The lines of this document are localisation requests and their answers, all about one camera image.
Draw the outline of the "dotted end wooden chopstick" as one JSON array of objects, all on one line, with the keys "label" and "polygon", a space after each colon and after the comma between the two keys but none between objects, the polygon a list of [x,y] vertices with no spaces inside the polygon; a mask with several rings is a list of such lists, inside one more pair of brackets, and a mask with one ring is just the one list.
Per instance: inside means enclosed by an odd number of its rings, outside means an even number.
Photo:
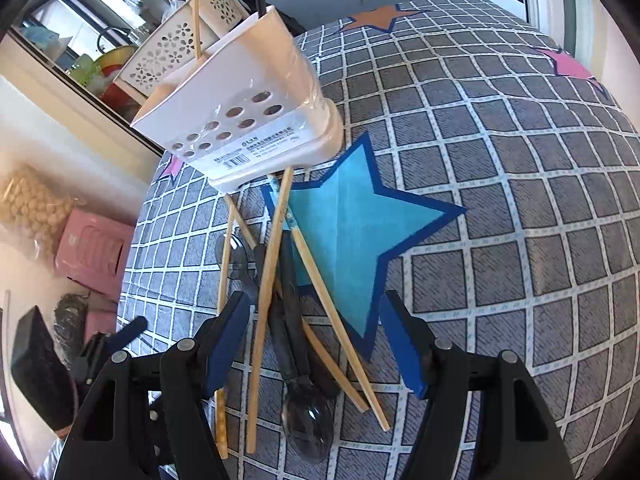
[{"label": "dotted end wooden chopstick", "polygon": [[[229,212],[226,232],[222,239],[222,255],[220,262],[220,282],[218,290],[218,312],[224,310],[224,306],[227,301],[227,288],[228,288],[228,274],[230,263],[230,238],[233,231],[233,214]],[[224,348],[226,341],[224,340],[226,335],[220,334],[220,341],[218,342],[217,354],[219,361],[221,362],[220,369],[225,372],[228,370],[230,358],[228,357],[229,351]],[[224,378],[219,379],[220,388],[215,392],[215,408],[216,408],[216,443],[220,457],[223,460],[228,458],[228,440],[227,440],[227,422],[226,422],[226,404],[224,404]]]}]

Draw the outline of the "plain wooden chopstick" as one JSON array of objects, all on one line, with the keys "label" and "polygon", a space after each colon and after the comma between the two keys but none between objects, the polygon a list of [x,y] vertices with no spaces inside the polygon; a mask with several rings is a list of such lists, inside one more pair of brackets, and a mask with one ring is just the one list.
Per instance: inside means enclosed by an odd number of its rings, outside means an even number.
[{"label": "plain wooden chopstick", "polygon": [[282,240],[282,224],[288,210],[288,196],[290,196],[293,182],[294,168],[284,170],[278,201],[271,220],[271,231],[266,249],[262,279],[259,285],[258,318],[254,336],[254,348],[252,353],[252,372],[250,373],[250,390],[248,390],[248,410],[246,424],[246,449],[247,453],[256,451],[257,419],[259,408],[259,382],[262,369],[262,355],[264,354],[265,334],[268,324],[268,312],[272,303],[273,283],[276,279],[279,250]]}]

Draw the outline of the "black plastic spoon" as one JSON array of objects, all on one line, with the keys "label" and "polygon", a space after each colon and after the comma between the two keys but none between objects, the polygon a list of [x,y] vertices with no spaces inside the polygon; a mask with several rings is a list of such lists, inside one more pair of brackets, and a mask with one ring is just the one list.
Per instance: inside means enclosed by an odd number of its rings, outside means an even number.
[{"label": "black plastic spoon", "polygon": [[308,344],[299,309],[292,235],[282,232],[279,249],[283,321],[291,350],[285,373],[286,393],[282,422],[288,442],[301,458],[318,464],[329,456],[333,441],[328,399],[310,378]]}]

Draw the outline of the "blue patterned wooden chopstick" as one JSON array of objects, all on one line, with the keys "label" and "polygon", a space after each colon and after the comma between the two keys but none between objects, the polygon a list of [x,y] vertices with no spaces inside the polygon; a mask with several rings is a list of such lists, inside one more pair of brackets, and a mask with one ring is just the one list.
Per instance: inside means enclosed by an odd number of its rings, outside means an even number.
[{"label": "blue patterned wooden chopstick", "polygon": [[300,258],[303,260],[307,274],[311,278],[311,284],[314,285],[314,289],[320,299],[320,304],[322,305],[324,312],[326,312],[326,316],[329,318],[334,333],[346,353],[347,361],[352,367],[362,392],[367,399],[366,405],[372,410],[382,430],[388,431],[390,430],[390,423],[388,422],[380,401],[371,386],[370,380],[362,366],[354,345],[347,335],[346,328],[337,312],[337,308],[335,307],[333,299],[326,287],[326,283],[323,281],[317,263],[314,261],[314,256],[311,255],[311,251],[305,237],[303,236],[302,230],[297,224],[294,214],[290,211],[290,206],[288,206],[288,198],[290,197],[293,183],[293,174],[294,168],[292,166],[285,168],[282,180],[279,180],[273,172],[268,174],[269,184],[278,194],[276,210],[272,215],[272,228],[267,247],[267,266],[265,271],[266,278],[268,278],[268,284],[269,286],[272,286],[274,283],[274,263],[272,260],[278,256],[282,240],[282,226],[283,222],[286,221],[290,227],[294,245],[299,252]]}]

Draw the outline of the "black box on floor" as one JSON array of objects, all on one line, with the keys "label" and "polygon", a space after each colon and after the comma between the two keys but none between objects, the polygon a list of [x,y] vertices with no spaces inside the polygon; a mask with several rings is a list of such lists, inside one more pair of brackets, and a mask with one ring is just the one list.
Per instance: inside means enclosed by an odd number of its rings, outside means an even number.
[{"label": "black box on floor", "polygon": [[37,306],[17,323],[10,370],[17,388],[52,431],[58,434],[73,423],[75,387]]}]

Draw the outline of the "pink plastic box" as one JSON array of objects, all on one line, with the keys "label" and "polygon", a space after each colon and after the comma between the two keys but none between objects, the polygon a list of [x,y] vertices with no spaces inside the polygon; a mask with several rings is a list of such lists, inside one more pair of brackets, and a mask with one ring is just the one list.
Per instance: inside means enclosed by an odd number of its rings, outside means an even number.
[{"label": "pink plastic box", "polygon": [[58,243],[55,272],[117,301],[133,237],[133,226],[74,208]]}]

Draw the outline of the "bag of yellow balls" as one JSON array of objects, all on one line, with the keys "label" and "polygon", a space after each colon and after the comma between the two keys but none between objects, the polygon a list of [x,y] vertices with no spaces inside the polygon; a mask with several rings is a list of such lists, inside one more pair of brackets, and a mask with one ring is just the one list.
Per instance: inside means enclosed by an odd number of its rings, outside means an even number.
[{"label": "bag of yellow balls", "polygon": [[1,234],[29,258],[53,257],[75,206],[32,167],[18,166],[1,180]]}]

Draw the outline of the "blue star patch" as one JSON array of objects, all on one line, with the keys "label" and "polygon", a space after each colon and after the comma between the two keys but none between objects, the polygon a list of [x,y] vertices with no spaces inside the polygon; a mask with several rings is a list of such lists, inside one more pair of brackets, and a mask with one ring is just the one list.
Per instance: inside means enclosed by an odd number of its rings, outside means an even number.
[{"label": "blue star patch", "polygon": [[365,360],[373,351],[388,264],[465,213],[456,204],[386,186],[368,134],[321,178],[293,183],[288,206]]}]

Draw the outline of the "white perforated utensil holder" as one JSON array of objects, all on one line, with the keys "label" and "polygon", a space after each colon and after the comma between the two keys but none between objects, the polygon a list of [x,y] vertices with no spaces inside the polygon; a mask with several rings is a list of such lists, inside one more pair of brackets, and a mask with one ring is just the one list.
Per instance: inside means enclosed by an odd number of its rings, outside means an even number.
[{"label": "white perforated utensil holder", "polygon": [[165,77],[132,125],[221,193],[327,162],[344,140],[341,114],[274,6]]}]

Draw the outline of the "beige floral cutout shelf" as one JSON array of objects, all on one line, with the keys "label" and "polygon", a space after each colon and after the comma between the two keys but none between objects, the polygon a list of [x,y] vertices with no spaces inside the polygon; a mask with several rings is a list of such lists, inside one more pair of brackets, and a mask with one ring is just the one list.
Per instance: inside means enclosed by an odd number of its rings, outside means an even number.
[{"label": "beige floral cutout shelf", "polygon": [[[242,21],[248,12],[240,0],[198,0],[200,43],[204,51]],[[152,32],[120,70],[114,84],[142,104],[171,72],[195,58],[191,0]]]}]

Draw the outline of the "grey checkered tablecloth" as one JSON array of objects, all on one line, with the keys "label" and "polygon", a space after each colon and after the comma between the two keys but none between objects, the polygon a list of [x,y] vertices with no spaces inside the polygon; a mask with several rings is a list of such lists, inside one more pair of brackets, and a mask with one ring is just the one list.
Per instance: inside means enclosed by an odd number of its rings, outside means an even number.
[{"label": "grey checkered tablecloth", "polygon": [[[436,336],[466,352],[511,350],[558,426],[574,474],[597,478],[639,441],[639,136],[608,92],[556,76],[534,47],[560,48],[488,0],[413,0],[390,34],[294,37],[344,124],[337,154],[296,170],[321,178],[368,134],[383,183],[465,209],[388,264],[386,285]],[[134,231],[117,318],[148,328],[144,356],[193,336],[217,311],[224,194],[167,152]],[[253,341],[228,375],[235,479],[398,479],[426,404],[405,385],[378,320],[360,356],[390,423],[333,401],[329,456],[285,440],[285,383],[265,348],[257,448],[245,451]]]}]

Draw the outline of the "pink star patch right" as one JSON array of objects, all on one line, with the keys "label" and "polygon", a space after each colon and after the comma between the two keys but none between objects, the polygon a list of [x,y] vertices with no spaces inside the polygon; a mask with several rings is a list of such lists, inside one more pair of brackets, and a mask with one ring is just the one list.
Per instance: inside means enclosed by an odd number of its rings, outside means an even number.
[{"label": "pink star patch right", "polygon": [[544,49],[537,47],[534,47],[534,50],[545,55],[547,58],[550,58],[556,76],[573,77],[587,81],[597,90],[597,92],[600,92],[602,96],[607,99],[610,97],[605,86],[567,51],[562,48]]}]

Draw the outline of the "wooden chopstick in holder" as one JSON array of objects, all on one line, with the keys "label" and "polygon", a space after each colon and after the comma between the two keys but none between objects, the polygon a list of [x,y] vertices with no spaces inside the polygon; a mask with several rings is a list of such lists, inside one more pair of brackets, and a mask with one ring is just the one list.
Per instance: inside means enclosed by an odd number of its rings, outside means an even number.
[{"label": "wooden chopstick in holder", "polygon": [[193,22],[193,41],[194,41],[194,56],[195,61],[201,58],[201,29],[200,29],[200,14],[198,14],[198,5],[200,0],[191,0],[192,9],[192,22]]}]

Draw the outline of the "orange star patch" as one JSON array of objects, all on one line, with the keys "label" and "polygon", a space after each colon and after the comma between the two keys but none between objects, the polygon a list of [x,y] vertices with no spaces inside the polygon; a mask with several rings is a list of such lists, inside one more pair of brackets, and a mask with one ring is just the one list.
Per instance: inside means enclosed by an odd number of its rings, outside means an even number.
[{"label": "orange star patch", "polygon": [[381,6],[375,10],[363,11],[349,17],[350,22],[341,28],[341,32],[360,27],[370,27],[384,34],[390,34],[398,18],[408,18],[419,14],[420,10],[400,10],[399,6]]}]

